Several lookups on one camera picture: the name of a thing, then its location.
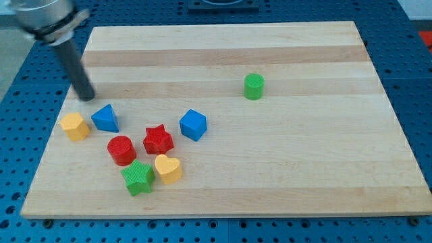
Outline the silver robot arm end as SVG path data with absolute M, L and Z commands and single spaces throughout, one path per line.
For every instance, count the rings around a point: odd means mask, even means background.
M 9 0 L 5 4 L 25 32 L 52 46 L 69 41 L 74 29 L 90 17 L 87 9 L 79 10 L 72 0 Z

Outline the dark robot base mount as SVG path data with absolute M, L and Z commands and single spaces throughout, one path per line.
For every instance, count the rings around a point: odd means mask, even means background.
M 187 0 L 188 12 L 259 10 L 259 0 Z

